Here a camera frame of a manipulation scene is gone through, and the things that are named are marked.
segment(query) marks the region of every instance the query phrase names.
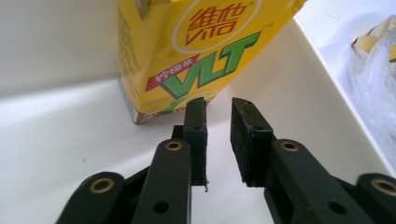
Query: yellow juice box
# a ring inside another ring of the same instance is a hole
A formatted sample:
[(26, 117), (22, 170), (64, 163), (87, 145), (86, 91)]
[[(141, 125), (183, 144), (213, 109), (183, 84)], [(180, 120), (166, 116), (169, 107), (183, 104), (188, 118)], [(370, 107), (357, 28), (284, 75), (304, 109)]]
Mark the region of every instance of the yellow juice box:
[(305, 0), (119, 0), (121, 86), (136, 124), (209, 102)]

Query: vita lemon tea carton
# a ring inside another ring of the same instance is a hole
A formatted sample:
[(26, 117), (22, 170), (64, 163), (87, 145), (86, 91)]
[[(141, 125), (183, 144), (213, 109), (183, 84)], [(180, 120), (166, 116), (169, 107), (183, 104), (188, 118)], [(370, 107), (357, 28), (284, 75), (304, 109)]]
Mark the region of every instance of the vita lemon tea carton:
[(119, 0), (121, 86), (136, 124), (209, 102), (304, 0)]

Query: plastic bag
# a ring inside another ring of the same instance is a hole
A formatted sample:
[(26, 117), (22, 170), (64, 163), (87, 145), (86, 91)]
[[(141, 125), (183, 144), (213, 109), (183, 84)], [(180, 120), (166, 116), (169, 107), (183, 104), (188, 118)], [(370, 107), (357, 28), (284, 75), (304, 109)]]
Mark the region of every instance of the plastic bag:
[(370, 52), (353, 55), (352, 101), (381, 150), (396, 170), (396, 28), (384, 33)]

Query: yellow packaging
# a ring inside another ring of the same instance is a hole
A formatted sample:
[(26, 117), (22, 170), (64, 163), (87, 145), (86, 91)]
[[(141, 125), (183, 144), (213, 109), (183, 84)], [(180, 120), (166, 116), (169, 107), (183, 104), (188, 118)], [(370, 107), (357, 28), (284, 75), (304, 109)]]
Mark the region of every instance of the yellow packaging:
[(119, 0), (120, 73), (135, 123), (209, 102), (304, 0)]

